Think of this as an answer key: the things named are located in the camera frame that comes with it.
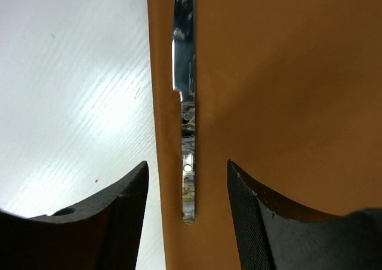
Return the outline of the orange cloth napkin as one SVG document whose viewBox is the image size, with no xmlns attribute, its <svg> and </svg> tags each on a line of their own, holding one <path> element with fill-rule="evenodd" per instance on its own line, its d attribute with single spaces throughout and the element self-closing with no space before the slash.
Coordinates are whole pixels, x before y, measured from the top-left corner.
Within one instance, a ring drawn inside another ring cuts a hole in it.
<svg viewBox="0 0 382 270">
<path fill-rule="evenodd" d="M 239 269 L 232 160 L 336 215 L 381 206 L 381 0 L 196 0 L 196 221 L 181 219 L 174 0 L 147 0 L 167 269 Z"/>
</svg>

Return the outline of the steak knife marbled handle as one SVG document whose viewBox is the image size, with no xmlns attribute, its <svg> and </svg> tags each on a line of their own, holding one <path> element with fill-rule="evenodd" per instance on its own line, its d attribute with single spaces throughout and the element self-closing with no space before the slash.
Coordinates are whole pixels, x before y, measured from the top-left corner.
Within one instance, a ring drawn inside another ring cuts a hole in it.
<svg viewBox="0 0 382 270">
<path fill-rule="evenodd" d="M 174 0 L 172 86 L 180 95 L 181 208 L 183 223 L 196 218 L 196 0 Z"/>
</svg>

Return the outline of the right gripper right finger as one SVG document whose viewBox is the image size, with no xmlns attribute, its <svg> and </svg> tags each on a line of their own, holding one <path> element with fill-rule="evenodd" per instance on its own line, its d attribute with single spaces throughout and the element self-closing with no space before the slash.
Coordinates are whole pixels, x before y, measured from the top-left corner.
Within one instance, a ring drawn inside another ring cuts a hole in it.
<svg viewBox="0 0 382 270">
<path fill-rule="evenodd" d="M 381 269 L 381 209 L 344 216 L 293 201 L 227 163 L 242 269 Z"/>
</svg>

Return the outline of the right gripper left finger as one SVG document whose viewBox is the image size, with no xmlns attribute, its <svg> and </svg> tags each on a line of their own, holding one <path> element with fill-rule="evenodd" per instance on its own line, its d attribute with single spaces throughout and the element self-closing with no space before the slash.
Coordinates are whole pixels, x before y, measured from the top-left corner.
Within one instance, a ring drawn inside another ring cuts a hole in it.
<svg viewBox="0 0 382 270">
<path fill-rule="evenodd" d="M 1 212 L 1 269 L 135 269 L 149 186 L 147 162 L 54 214 Z"/>
</svg>

